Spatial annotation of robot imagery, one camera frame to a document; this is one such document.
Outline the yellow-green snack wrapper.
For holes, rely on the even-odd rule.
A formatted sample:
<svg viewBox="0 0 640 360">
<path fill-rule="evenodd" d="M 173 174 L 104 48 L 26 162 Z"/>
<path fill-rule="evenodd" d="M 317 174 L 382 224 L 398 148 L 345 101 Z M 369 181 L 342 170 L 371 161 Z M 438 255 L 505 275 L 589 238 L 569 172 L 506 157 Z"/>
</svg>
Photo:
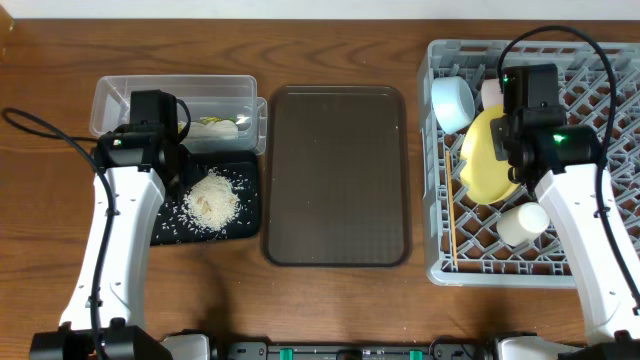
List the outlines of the yellow-green snack wrapper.
<svg viewBox="0 0 640 360">
<path fill-rule="evenodd" d="M 187 135 L 188 140 L 214 138 L 236 139 L 247 136 L 247 132 L 240 129 L 235 120 L 230 118 L 203 117 L 192 121 Z"/>
</svg>

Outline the white cup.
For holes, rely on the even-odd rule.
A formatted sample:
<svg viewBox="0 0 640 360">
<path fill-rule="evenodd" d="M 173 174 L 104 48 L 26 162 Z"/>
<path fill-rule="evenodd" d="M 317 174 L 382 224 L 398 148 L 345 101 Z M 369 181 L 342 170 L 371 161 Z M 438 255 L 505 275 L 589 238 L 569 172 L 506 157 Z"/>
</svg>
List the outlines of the white cup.
<svg viewBox="0 0 640 360">
<path fill-rule="evenodd" d="M 536 202 L 519 205 L 503 213 L 496 230 L 500 239 L 511 247 L 538 238 L 549 227 L 550 218 Z"/>
</svg>

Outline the white rice pile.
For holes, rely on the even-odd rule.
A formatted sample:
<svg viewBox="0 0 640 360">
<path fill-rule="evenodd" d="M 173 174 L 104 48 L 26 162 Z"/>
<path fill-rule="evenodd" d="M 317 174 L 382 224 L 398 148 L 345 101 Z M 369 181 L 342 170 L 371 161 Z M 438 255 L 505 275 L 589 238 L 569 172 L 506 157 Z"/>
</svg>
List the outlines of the white rice pile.
<svg viewBox="0 0 640 360">
<path fill-rule="evenodd" d="M 210 169 L 204 178 L 195 183 L 175 200 L 161 207 L 160 230 L 178 235 L 185 230 L 188 235 L 205 235 L 225 232 L 225 227 L 239 219 L 243 209 L 240 194 L 247 189 L 247 179 L 236 172 Z"/>
</svg>

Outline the blue bowl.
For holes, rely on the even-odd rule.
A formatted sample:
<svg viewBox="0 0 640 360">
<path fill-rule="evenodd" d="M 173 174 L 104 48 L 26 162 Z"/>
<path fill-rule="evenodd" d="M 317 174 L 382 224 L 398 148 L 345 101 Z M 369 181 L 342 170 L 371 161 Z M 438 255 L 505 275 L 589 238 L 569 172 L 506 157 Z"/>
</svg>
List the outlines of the blue bowl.
<svg viewBox="0 0 640 360">
<path fill-rule="evenodd" d="M 474 98 L 461 77 L 436 78 L 431 85 L 431 98 L 435 118 L 446 134 L 471 124 L 475 116 Z"/>
</svg>

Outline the wooden chopstick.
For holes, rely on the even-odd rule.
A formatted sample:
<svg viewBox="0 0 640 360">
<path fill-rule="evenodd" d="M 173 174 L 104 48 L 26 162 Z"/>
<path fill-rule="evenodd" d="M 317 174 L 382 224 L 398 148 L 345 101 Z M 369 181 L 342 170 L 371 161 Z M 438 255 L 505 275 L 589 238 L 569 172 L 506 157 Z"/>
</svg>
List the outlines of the wooden chopstick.
<svg viewBox="0 0 640 360">
<path fill-rule="evenodd" d="M 451 237 L 451 254 L 453 259 L 453 267 L 454 269 L 458 268 L 458 257 L 457 257 L 457 233 L 456 233 L 456 223 L 455 223 L 455 203 L 454 203 L 454 194 L 453 191 L 453 172 L 452 172 L 452 161 L 451 161 L 451 153 L 450 150 L 445 150 L 445 166 L 446 166 L 446 176 L 447 176 L 447 191 L 448 191 L 448 212 L 449 212 L 449 224 L 450 224 L 450 237 Z"/>
</svg>

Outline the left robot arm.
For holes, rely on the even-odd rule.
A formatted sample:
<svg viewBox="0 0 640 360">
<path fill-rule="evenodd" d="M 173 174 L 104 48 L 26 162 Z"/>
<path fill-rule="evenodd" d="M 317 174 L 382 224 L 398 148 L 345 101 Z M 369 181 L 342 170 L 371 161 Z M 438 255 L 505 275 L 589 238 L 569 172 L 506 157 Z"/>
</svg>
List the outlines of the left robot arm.
<svg viewBox="0 0 640 360">
<path fill-rule="evenodd" d="M 150 241 L 165 194 L 180 180 L 181 142 L 187 127 L 177 112 L 186 104 L 161 90 L 134 91 L 130 120 L 96 139 L 91 152 L 25 111 L 7 107 L 44 127 L 44 137 L 67 142 L 95 173 L 92 225 L 80 275 L 54 332 L 34 335 L 32 359 L 213 359 L 209 336 L 181 332 L 162 341 L 145 330 L 144 283 Z"/>
</svg>

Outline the yellow plate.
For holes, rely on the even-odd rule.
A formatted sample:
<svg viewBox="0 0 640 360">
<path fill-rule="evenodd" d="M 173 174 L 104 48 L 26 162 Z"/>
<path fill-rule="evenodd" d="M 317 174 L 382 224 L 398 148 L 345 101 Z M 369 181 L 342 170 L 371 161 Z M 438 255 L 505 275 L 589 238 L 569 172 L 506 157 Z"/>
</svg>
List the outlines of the yellow plate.
<svg viewBox="0 0 640 360">
<path fill-rule="evenodd" d="M 502 105 L 481 112 L 469 126 L 460 150 L 465 161 L 461 182 L 467 188 L 466 195 L 478 205 L 505 200 L 518 188 L 508 179 L 508 162 L 495 156 L 490 123 L 503 115 Z"/>
</svg>

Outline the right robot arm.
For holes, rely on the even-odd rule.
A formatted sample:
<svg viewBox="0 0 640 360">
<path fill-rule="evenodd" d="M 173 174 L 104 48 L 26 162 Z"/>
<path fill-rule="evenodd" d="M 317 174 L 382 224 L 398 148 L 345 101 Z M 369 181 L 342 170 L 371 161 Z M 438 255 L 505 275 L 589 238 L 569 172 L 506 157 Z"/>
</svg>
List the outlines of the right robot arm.
<svg viewBox="0 0 640 360">
<path fill-rule="evenodd" d="M 504 96 L 491 121 L 495 155 L 548 214 L 562 243 L 582 308 L 584 347 L 533 333 L 496 337 L 492 359 L 636 359 L 639 356 L 639 257 L 615 203 L 603 136 L 570 125 L 559 103 L 553 64 L 496 66 Z"/>
</svg>

